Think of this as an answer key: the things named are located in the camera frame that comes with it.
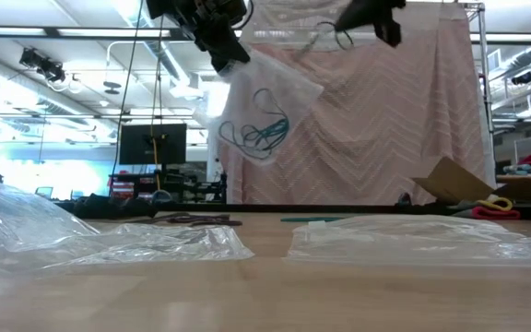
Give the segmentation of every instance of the crumpled plastic sheet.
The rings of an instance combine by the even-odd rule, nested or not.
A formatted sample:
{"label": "crumpled plastic sheet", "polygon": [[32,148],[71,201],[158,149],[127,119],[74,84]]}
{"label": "crumpled plastic sheet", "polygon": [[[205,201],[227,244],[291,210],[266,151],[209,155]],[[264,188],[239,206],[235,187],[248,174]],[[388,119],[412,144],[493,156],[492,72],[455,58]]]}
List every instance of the crumpled plastic sheet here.
{"label": "crumpled plastic sheet", "polygon": [[99,232],[52,202],[0,184],[0,276],[43,268],[251,256],[231,227],[122,224]]}
{"label": "crumpled plastic sheet", "polygon": [[363,265],[531,266],[531,237],[485,220],[374,215],[316,221],[295,229],[287,259]]}

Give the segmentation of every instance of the blue cable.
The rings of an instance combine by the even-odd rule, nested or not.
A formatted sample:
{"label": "blue cable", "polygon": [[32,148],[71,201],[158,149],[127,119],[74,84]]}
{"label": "blue cable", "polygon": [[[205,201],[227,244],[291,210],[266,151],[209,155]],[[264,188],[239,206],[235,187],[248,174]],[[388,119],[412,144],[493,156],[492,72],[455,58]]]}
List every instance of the blue cable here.
{"label": "blue cable", "polygon": [[[268,94],[268,97],[271,100],[272,104],[277,109],[279,109],[279,112],[269,112],[261,108],[257,104],[255,99],[261,93]],[[244,125],[241,128],[242,142],[239,142],[237,140],[237,136],[235,135],[235,125],[231,121],[225,121],[220,124],[220,127],[218,128],[218,134],[220,135],[220,138],[237,147],[247,157],[254,158],[257,160],[265,160],[269,158],[274,152],[274,149],[277,148],[280,144],[282,144],[284,139],[286,139],[286,136],[288,135],[288,132],[290,130],[290,120],[284,110],[282,110],[277,104],[277,101],[274,98],[274,95],[270,89],[263,88],[256,91],[253,96],[253,104],[255,108],[259,109],[264,114],[280,115],[282,118],[263,129],[259,129],[253,124]],[[223,128],[226,125],[229,125],[231,127],[232,139],[228,139],[222,134]],[[264,152],[265,154],[257,155],[256,153],[250,152],[252,150]]]}

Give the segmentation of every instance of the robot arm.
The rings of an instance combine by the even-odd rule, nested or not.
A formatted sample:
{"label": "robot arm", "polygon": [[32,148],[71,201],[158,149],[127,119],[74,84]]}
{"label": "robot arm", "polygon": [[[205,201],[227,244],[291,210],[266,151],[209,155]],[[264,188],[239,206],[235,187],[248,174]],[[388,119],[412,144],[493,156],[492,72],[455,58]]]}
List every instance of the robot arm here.
{"label": "robot arm", "polygon": [[[396,47],[401,42],[401,29],[393,21],[392,11],[403,8],[405,1],[352,0],[337,20],[336,31],[373,25],[378,38]],[[243,0],[147,0],[147,7],[151,18],[167,16],[200,51],[210,53],[217,72],[230,60],[249,62],[249,54],[232,29],[247,13]]]}

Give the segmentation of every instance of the desk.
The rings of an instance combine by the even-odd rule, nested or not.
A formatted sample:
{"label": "desk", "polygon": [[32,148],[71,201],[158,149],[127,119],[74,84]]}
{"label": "desk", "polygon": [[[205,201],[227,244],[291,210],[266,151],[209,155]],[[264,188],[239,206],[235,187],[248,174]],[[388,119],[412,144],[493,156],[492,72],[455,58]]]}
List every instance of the desk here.
{"label": "desk", "polygon": [[[531,268],[287,264],[300,224],[234,217],[252,259],[0,279],[0,331],[531,332]],[[504,225],[531,233],[531,223]]]}

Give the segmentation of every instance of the ceiling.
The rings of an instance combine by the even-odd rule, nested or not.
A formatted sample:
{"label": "ceiling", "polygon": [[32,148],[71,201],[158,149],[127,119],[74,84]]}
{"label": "ceiling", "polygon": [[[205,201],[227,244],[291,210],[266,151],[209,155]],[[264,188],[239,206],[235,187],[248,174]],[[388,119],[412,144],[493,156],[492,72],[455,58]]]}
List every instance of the ceiling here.
{"label": "ceiling", "polygon": [[[137,0],[0,0],[0,25],[7,26],[50,26],[50,27],[92,27],[92,28],[127,28],[132,27],[124,19],[124,12],[136,12]],[[486,24],[488,32],[531,32],[530,1],[523,0],[487,0]],[[158,27],[160,19],[149,21]],[[166,28],[173,27],[168,20],[163,22]],[[476,19],[471,21],[471,31],[478,31]],[[161,67],[160,73],[164,77],[161,91],[154,93],[156,85],[157,56],[152,54],[144,44],[138,43],[132,57],[132,75],[127,75],[130,66],[133,44],[131,42],[116,43],[110,51],[109,65],[106,65],[110,41],[68,41],[68,40],[6,40],[0,39],[0,65],[11,70],[7,73],[20,73],[17,77],[8,77],[11,82],[19,82],[23,76],[40,83],[41,93],[46,88],[46,81],[41,75],[18,63],[25,48],[35,48],[42,55],[64,64],[64,70],[70,77],[75,76],[80,81],[77,84],[79,93],[68,89],[60,92],[64,98],[76,103],[79,110],[74,113],[88,112],[90,114],[117,114],[124,99],[126,82],[128,91],[125,93],[124,108],[133,113],[150,114],[155,104],[163,105],[162,114],[190,116],[198,106],[198,100],[177,98],[170,89],[169,73]],[[206,53],[199,52],[191,42],[170,42],[166,44],[174,62],[194,81],[193,88],[208,90],[209,80],[215,75]],[[514,55],[524,51],[523,46],[490,47],[489,52],[501,50],[501,60],[504,62]],[[473,46],[477,64],[480,63],[480,49]],[[120,84],[120,94],[111,95],[104,91],[108,88],[104,81]],[[144,123],[148,120],[136,120]],[[169,120],[166,122],[185,121],[192,130],[188,135],[188,143],[205,144],[206,130],[199,130],[200,124],[192,119]],[[115,121],[107,121],[103,125],[109,129],[116,127]]]}

